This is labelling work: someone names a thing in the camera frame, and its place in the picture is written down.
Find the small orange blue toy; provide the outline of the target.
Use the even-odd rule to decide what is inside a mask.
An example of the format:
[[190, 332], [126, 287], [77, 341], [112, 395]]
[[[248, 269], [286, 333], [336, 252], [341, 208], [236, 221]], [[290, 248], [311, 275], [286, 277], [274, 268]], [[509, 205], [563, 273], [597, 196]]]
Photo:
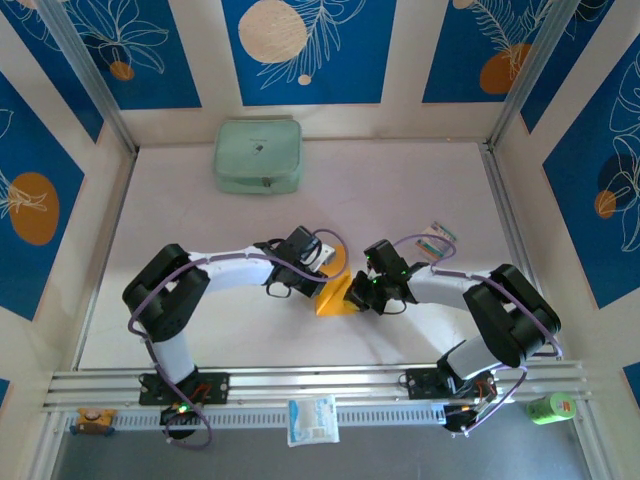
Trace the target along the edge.
[[78, 408], [78, 417], [69, 427], [72, 435], [102, 435], [108, 437], [115, 432], [113, 420], [115, 409]]

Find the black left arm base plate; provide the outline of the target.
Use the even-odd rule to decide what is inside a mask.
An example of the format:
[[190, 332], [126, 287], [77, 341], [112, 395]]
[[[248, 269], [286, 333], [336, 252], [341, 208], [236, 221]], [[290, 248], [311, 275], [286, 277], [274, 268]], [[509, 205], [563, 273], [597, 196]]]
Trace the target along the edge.
[[[230, 375], [222, 373], [202, 373], [195, 371], [176, 387], [194, 404], [223, 405], [227, 403]], [[139, 404], [143, 406], [169, 406], [181, 397], [169, 387], [159, 374], [139, 376]]]

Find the aluminium frame post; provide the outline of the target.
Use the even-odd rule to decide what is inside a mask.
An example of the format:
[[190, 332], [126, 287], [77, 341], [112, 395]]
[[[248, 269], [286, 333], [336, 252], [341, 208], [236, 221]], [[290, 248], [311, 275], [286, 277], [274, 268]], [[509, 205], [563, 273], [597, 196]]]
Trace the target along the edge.
[[549, 58], [560, 41], [580, 0], [551, 0], [550, 11], [542, 23], [531, 49], [518, 73], [489, 137], [486, 146], [494, 153], [513, 121], [529, 98]]
[[124, 150], [136, 156], [138, 146], [120, 114], [117, 102], [64, 6], [57, 0], [34, 0], [34, 3], [51, 36], [103, 120], [111, 127]]

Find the small blue printed packet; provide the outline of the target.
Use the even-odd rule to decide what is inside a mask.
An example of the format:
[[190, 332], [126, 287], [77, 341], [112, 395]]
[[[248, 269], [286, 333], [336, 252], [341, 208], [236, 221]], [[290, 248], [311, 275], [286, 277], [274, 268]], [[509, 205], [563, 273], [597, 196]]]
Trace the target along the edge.
[[457, 236], [438, 221], [433, 221], [416, 240], [416, 245], [432, 262], [454, 255], [456, 244]]

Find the white plastic mask packet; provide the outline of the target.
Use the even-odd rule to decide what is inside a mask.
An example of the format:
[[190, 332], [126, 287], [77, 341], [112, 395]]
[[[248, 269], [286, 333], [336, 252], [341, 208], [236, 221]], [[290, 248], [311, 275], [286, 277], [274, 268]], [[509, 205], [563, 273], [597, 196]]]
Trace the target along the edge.
[[289, 400], [287, 413], [289, 447], [340, 442], [334, 395]]

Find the orange paper sheet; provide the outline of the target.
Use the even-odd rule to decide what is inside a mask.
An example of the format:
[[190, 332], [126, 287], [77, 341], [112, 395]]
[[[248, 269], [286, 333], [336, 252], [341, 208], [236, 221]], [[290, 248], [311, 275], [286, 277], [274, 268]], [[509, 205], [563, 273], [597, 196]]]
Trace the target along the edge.
[[[327, 264], [320, 267], [320, 272], [329, 277], [337, 275], [345, 264], [345, 248], [334, 246], [335, 255]], [[345, 316], [355, 314], [355, 308], [344, 301], [344, 296], [352, 282], [349, 267], [335, 280], [327, 282], [323, 290], [315, 297], [315, 312], [318, 317]]]

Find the green can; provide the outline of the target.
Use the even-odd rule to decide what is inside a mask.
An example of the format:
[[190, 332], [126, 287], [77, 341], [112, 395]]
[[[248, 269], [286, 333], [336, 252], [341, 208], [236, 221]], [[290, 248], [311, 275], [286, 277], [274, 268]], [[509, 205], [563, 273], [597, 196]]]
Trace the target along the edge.
[[577, 407], [569, 394], [556, 392], [530, 401], [526, 413], [534, 424], [548, 425], [573, 419]]

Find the aluminium side rail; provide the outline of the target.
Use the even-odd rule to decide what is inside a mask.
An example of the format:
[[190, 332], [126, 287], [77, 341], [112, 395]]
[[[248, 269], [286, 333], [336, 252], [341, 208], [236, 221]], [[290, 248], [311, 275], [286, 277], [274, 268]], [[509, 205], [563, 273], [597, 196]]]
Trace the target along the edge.
[[533, 273], [530, 260], [527, 256], [523, 238], [497, 159], [485, 143], [480, 144], [479, 150], [506, 239], [511, 258], [509, 263], [517, 268], [531, 285], [532, 289], [538, 292], [539, 283]]
[[78, 313], [80, 323], [73, 343], [73, 355], [68, 360], [68, 366], [72, 371], [77, 371], [79, 368], [115, 232], [138, 156], [139, 151], [136, 150], [118, 169], [106, 204], [93, 256], [88, 266], [86, 283], [82, 289]]

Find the black controller board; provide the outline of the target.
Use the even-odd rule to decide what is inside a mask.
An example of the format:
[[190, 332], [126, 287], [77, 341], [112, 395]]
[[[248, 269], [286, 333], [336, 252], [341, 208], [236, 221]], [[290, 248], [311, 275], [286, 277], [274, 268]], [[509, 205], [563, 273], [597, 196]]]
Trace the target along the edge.
[[444, 427], [452, 434], [466, 435], [492, 411], [490, 404], [445, 406]]
[[160, 424], [163, 426], [191, 426], [199, 422], [199, 415], [185, 402], [174, 403], [160, 414]]

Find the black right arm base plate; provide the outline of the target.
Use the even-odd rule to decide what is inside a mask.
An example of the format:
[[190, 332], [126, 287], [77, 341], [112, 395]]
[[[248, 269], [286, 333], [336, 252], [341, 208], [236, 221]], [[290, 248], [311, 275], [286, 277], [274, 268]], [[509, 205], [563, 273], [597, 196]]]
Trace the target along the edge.
[[404, 374], [404, 386], [411, 400], [470, 399], [497, 397], [494, 376], [485, 370], [468, 380], [437, 368], [412, 368]]

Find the aluminium mounting rail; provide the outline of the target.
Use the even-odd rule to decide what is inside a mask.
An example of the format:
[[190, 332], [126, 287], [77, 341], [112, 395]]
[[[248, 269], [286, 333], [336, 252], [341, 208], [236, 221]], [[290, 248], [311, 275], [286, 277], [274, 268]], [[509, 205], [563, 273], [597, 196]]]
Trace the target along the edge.
[[[229, 374], [227, 408], [279, 407], [289, 399], [333, 394], [340, 406], [406, 404], [404, 373], [418, 364], [265, 368], [203, 368], [205, 374]], [[140, 410], [140, 369], [98, 369], [53, 374], [43, 410], [74, 411], [81, 407]], [[528, 401], [561, 391], [579, 400], [595, 392], [579, 361], [538, 359], [528, 363], [515, 401]]]

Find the mint green zip pouch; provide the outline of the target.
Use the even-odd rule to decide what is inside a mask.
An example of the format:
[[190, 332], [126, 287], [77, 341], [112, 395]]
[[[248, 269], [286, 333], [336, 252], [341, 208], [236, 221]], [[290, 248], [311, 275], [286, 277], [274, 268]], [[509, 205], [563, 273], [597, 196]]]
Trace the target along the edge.
[[303, 166], [302, 129], [293, 119], [228, 120], [218, 130], [212, 170], [224, 193], [293, 193]]

